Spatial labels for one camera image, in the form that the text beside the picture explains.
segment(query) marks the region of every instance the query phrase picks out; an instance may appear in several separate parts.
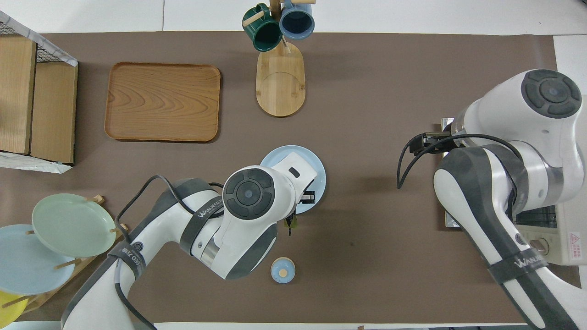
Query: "brown table surface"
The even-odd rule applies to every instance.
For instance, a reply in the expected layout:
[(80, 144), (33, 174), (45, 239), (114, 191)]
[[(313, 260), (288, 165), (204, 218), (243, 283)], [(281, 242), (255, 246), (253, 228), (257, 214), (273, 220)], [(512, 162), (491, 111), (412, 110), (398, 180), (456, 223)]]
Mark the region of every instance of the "brown table surface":
[[(65, 174), (0, 169), (1, 225), (30, 223), (55, 193), (102, 194), (117, 214), (154, 174), (224, 182), (274, 148), (298, 144), (324, 163), (320, 203), (248, 277), (224, 281), (167, 244), (134, 284), (130, 300), (154, 322), (523, 322), (464, 233), (443, 227), (424, 157), (395, 188), (400, 150), (437, 129), (496, 84), (524, 70), (556, 69), (549, 36), (315, 33), (302, 51), (306, 102), (275, 118), (255, 99), (258, 52), (242, 32), (53, 34), (80, 62), (76, 165)], [(108, 74), (117, 62), (202, 63), (222, 74), (220, 130), (212, 143), (119, 142), (104, 133)], [(164, 190), (153, 184), (123, 217), (131, 227)], [(274, 259), (296, 264), (288, 285)], [(57, 320), (98, 265), (20, 321)], [(572, 280), (574, 268), (560, 268)]]

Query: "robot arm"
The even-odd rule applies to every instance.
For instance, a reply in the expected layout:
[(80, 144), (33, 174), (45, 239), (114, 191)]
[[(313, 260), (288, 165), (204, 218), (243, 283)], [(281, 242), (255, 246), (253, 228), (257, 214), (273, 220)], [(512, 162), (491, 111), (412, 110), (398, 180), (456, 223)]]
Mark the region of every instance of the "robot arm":
[(567, 77), (550, 70), (521, 73), (473, 103), (452, 129), (453, 135), (500, 137), (522, 159), (497, 144), (466, 139), (469, 147), (449, 152), (434, 175), (440, 203), (535, 329), (587, 329), (587, 291), (545, 268), (507, 216), (577, 194), (584, 171), (574, 138), (580, 108), (581, 95)]
[[(120, 243), (73, 297), (62, 316), (64, 330), (134, 329), (119, 298), (167, 242), (174, 241), (220, 277), (248, 275), (273, 245), (277, 221), (294, 212), (316, 171), (291, 153), (269, 167), (249, 166), (227, 180), (222, 196), (200, 179), (183, 180), (164, 192), (149, 215)], [(214, 214), (222, 209), (224, 215)]]

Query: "small blue dish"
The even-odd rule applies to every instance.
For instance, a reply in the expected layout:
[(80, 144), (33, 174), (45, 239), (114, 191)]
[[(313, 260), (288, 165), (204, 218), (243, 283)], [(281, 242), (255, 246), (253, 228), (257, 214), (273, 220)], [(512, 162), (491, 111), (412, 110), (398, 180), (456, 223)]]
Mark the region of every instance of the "small blue dish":
[(295, 276), (295, 265), (286, 257), (277, 258), (271, 265), (271, 277), (275, 282), (285, 284), (291, 282)]

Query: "black strap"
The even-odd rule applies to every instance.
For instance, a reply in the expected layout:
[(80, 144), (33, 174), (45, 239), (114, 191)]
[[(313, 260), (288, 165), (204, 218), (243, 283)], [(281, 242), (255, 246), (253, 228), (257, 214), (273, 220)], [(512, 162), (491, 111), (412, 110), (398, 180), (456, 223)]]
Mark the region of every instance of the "black strap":
[(529, 248), (489, 267), (489, 273), (498, 284), (503, 284), (522, 275), (548, 266), (538, 250)]
[(181, 234), (180, 247), (182, 250), (192, 255), (191, 247), (194, 245), (195, 238), (198, 237), (208, 219), (222, 207), (222, 196), (216, 196), (194, 213)]
[(138, 252), (134, 246), (125, 241), (116, 244), (116, 246), (108, 252), (108, 255), (113, 255), (124, 261), (124, 263), (133, 271), (135, 280), (141, 276), (146, 267), (143, 255)]

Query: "blue mug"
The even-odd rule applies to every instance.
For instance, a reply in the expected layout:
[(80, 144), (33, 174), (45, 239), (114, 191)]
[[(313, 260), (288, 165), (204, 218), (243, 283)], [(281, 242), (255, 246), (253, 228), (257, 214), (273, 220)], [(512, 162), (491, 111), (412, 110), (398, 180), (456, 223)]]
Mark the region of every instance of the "blue mug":
[(286, 38), (293, 40), (309, 37), (314, 31), (312, 5), (292, 4), (291, 0), (285, 0), (284, 3), (285, 7), (279, 21), (281, 33)]

